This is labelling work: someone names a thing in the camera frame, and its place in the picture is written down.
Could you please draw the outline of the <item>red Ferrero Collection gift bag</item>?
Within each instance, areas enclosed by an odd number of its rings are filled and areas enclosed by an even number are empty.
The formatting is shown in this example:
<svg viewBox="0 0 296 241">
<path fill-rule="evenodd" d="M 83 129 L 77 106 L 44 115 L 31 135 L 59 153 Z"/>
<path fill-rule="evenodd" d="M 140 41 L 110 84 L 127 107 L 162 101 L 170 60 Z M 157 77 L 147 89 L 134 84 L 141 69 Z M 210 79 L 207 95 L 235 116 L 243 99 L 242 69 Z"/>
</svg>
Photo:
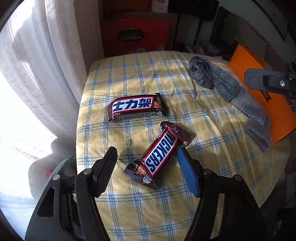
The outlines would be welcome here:
<svg viewBox="0 0 296 241">
<path fill-rule="evenodd" d="M 156 51 L 165 47 L 170 22 L 144 18 L 127 18 L 101 23 L 105 57 L 136 51 Z"/>
</svg>

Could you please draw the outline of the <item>yellow blue checked tablecloth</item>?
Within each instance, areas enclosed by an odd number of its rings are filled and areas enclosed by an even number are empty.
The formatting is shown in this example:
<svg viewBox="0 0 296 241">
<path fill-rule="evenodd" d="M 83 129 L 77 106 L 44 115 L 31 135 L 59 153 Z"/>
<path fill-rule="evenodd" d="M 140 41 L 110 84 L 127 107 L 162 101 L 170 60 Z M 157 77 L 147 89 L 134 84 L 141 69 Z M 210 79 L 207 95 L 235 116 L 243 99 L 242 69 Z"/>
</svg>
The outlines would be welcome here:
<svg viewBox="0 0 296 241">
<path fill-rule="evenodd" d="M 288 161 L 289 140 L 262 149 L 246 131 L 248 117 L 191 78 L 191 58 L 159 51 L 90 67 L 77 121 L 77 170 L 117 149 L 106 190 L 95 200 L 111 240 L 185 238 L 199 201 L 178 164 L 182 147 L 219 176 L 241 175 L 258 205 Z"/>
</svg>

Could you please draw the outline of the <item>Snickers bar English label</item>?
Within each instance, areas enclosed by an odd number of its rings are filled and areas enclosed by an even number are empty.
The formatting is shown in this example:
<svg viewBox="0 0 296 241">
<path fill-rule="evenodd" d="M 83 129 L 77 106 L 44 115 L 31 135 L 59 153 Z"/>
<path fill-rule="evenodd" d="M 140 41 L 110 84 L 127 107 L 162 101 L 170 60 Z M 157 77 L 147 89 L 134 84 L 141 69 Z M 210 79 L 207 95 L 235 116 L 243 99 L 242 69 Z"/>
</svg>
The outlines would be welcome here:
<svg viewBox="0 0 296 241">
<path fill-rule="evenodd" d="M 163 166 L 179 148 L 187 146 L 191 139 L 191 133 L 184 128 L 169 121 L 162 121 L 159 125 L 158 137 L 140 159 L 126 166 L 123 173 L 131 180 L 157 190 L 156 178 Z"/>
</svg>

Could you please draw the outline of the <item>orange cardboard box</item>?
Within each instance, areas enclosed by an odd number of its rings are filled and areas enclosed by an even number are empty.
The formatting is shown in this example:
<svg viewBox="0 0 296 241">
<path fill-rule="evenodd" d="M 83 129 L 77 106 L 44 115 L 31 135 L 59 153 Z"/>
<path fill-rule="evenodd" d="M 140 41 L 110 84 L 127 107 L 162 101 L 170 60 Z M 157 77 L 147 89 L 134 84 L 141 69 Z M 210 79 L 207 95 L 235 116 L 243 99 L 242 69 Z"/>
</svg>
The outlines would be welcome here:
<svg viewBox="0 0 296 241">
<path fill-rule="evenodd" d="M 229 67 L 243 83 L 245 83 L 244 73 L 250 68 L 272 69 L 259 56 L 240 44 L 231 57 Z M 265 108 L 267 116 L 271 119 L 270 134 L 274 143 L 281 141 L 295 130 L 295 114 L 284 96 L 252 90 L 249 87 L 247 90 Z"/>
</svg>

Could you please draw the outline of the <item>Snickers bar Chinese label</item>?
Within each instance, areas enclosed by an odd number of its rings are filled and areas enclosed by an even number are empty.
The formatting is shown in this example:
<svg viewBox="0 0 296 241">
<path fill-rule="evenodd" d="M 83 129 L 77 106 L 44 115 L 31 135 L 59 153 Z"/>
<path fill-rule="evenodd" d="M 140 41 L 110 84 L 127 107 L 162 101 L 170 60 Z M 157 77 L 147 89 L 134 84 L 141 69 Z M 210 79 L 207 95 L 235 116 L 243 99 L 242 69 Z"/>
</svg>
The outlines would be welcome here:
<svg viewBox="0 0 296 241">
<path fill-rule="evenodd" d="M 159 93 L 120 97 L 108 107 L 109 121 L 138 118 L 151 115 L 165 116 L 168 108 Z"/>
</svg>

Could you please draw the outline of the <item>grey knitted sock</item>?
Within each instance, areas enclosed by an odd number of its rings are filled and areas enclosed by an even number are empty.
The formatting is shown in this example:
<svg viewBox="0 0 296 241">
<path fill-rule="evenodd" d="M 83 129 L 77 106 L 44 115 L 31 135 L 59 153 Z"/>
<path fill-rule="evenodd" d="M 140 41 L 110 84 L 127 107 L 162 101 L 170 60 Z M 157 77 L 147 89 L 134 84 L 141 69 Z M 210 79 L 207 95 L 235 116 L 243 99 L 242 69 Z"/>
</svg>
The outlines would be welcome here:
<svg viewBox="0 0 296 241">
<path fill-rule="evenodd" d="M 189 73 L 201 87 L 215 87 L 227 102 L 237 97 L 241 90 L 235 78 L 203 57 L 194 56 L 190 59 Z"/>
<path fill-rule="evenodd" d="M 241 89 L 231 103 L 247 116 L 246 132 L 264 150 L 273 145 L 270 136 L 271 120 L 262 105 L 246 90 Z"/>
</svg>

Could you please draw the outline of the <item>framed ink painting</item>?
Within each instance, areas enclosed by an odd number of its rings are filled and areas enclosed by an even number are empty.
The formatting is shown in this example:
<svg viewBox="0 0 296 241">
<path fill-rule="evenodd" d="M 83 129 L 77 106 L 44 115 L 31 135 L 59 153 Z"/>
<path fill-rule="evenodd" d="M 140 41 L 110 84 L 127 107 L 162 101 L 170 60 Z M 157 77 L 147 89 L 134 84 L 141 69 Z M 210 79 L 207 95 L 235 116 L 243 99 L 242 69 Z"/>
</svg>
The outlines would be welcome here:
<svg viewBox="0 0 296 241">
<path fill-rule="evenodd" d="M 288 34 L 288 23 L 284 15 L 270 0 L 252 0 L 274 25 L 281 38 L 285 41 Z"/>
</svg>

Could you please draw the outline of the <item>brown cardboard box under bags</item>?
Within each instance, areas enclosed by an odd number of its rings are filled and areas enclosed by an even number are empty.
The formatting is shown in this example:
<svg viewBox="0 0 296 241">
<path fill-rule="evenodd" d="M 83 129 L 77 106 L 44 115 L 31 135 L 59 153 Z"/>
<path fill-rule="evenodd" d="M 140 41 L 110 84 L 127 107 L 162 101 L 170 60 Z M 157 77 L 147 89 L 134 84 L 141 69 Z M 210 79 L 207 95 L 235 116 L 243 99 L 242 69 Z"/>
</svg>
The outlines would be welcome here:
<svg viewBox="0 0 296 241">
<path fill-rule="evenodd" d="M 176 14 L 168 14 L 168 13 L 152 13 L 152 12 L 126 12 L 126 13 L 119 13 L 119 14 L 112 14 L 109 16 L 105 16 L 105 21 L 116 20 L 116 19 L 127 19 L 127 18 L 144 18 L 144 19 L 154 19 L 154 20 L 166 20 L 170 22 L 169 31 L 167 35 L 166 45 L 165 47 L 159 48 L 158 50 L 171 50 L 174 44 L 175 32 L 176 32 L 176 25 L 177 25 L 177 18 Z"/>
</svg>

